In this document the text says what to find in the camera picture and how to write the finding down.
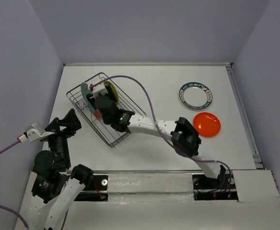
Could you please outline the cream plate with ink motifs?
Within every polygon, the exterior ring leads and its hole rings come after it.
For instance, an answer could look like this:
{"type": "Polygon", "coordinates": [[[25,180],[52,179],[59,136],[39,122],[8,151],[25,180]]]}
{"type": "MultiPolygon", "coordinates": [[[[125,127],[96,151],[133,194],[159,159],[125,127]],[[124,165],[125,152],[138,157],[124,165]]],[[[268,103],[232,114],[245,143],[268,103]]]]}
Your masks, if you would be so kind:
{"type": "Polygon", "coordinates": [[[106,89],[108,91],[108,94],[107,94],[108,97],[112,101],[114,101],[116,105],[118,105],[119,96],[118,96],[118,92],[117,92],[115,86],[110,81],[105,81],[104,86],[106,87],[106,89]]]}

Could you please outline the red and teal floral plate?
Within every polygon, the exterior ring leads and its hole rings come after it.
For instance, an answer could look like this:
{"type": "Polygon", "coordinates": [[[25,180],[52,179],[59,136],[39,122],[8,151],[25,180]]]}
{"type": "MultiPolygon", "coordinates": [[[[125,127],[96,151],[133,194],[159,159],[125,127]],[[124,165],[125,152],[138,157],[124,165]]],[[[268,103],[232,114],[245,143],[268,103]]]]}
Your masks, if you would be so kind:
{"type": "Polygon", "coordinates": [[[88,109],[90,110],[90,112],[97,118],[97,119],[101,119],[102,116],[100,114],[100,112],[96,109],[94,109],[94,107],[90,104],[90,102],[87,99],[87,95],[91,95],[91,91],[89,89],[89,85],[85,82],[81,83],[81,93],[83,96],[83,99],[85,101],[86,106],[88,107],[88,109]]]}

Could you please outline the white plate with teal rim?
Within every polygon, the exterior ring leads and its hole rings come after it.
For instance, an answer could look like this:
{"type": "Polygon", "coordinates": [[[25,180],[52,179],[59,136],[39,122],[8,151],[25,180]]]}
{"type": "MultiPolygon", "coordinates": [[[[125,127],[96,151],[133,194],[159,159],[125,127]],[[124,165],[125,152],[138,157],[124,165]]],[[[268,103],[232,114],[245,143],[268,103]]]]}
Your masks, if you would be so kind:
{"type": "Polygon", "coordinates": [[[199,82],[188,82],[180,87],[179,99],[190,109],[202,110],[211,105],[213,95],[206,85],[199,82]]]}

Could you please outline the orange round plate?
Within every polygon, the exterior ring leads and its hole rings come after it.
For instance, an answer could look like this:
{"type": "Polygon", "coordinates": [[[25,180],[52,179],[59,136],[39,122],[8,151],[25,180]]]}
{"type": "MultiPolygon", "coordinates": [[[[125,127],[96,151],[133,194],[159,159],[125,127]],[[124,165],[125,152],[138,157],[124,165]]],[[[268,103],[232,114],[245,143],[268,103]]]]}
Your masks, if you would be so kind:
{"type": "Polygon", "coordinates": [[[198,133],[206,138],[211,138],[221,130],[221,123],[217,116],[208,112],[197,114],[193,119],[193,126],[198,133]]]}

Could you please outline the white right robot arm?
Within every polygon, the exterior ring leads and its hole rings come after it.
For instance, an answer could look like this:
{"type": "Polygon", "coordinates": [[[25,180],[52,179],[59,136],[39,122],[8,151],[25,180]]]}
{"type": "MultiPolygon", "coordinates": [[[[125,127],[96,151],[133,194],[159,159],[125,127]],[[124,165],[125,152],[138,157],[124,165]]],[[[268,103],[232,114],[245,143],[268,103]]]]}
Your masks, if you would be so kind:
{"type": "Polygon", "coordinates": [[[226,168],[208,154],[199,154],[199,133],[187,119],[179,117],[176,121],[153,120],[119,108],[115,97],[110,94],[95,98],[88,93],[85,98],[100,112],[103,122],[115,131],[161,137],[178,155],[193,160],[204,172],[211,187],[218,188],[224,183],[226,168]]]}

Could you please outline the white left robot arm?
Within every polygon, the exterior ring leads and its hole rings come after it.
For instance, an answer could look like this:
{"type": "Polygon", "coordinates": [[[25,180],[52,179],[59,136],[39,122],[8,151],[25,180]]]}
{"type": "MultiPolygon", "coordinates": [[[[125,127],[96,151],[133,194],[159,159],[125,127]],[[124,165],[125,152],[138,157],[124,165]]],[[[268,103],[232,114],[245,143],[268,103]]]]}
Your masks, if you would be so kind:
{"type": "Polygon", "coordinates": [[[82,164],[66,174],[71,168],[68,138],[81,127],[75,110],[70,109],[63,119],[54,118],[46,128],[31,124],[19,138],[48,143],[48,149],[38,152],[34,160],[36,178],[25,229],[56,229],[78,194],[92,186],[93,170],[82,164]]]}

